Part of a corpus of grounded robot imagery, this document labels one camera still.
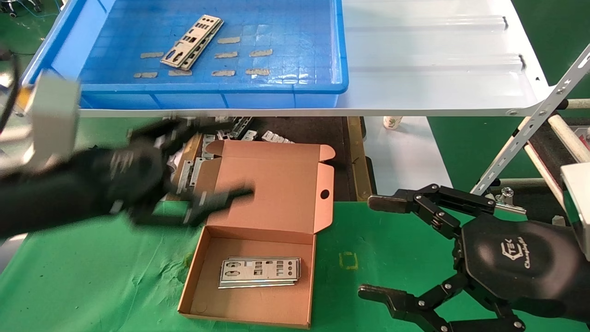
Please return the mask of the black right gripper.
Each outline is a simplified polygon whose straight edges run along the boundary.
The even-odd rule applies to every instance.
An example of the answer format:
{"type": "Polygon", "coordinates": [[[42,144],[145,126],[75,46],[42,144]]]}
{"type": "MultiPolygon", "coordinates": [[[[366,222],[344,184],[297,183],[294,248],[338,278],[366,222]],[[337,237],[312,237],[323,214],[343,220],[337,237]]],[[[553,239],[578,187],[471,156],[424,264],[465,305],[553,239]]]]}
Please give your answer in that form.
{"type": "Polygon", "coordinates": [[[461,238],[463,244],[470,277],[457,273],[421,296],[359,286],[360,298],[386,305],[393,319],[414,323],[424,332],[524,332],[525,323],[512,309],[551,319],[582,319],[582,252],[571,229],[500,220],[494,216],[493,200],[437,184],[399,189],[392,196],[374,194],[367,206],[378,212],[413,213],[440,235],[461,238]],[[473,219],[462,227],[446,209],[473,219]],[[438,315],[438,307],[464,291],[496,318],[447,321],[438,315]]]}

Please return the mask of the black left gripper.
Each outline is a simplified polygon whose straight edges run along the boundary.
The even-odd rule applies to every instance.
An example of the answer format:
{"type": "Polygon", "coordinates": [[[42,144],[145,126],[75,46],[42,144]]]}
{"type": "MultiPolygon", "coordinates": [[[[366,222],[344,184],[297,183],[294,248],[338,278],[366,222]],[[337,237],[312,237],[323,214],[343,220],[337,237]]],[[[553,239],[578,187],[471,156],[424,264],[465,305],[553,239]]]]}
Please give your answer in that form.
{"type": "Polygon", "coordinates": [[[216,212],[227,210],[236,198],[254,195],[252,187],[201,194],[185,193],[183,216],[156,214],[166,195],[169,169],[161,149],[179,149],[197,134],[216,134],[234,128],[234,121],[213,118],[166,118],[130,131],[129,144],[93,147],[90,170],[97,179],[101,203],[109,214],[131,210],[131,222],[141,226],[198,226],[216,212]]]}

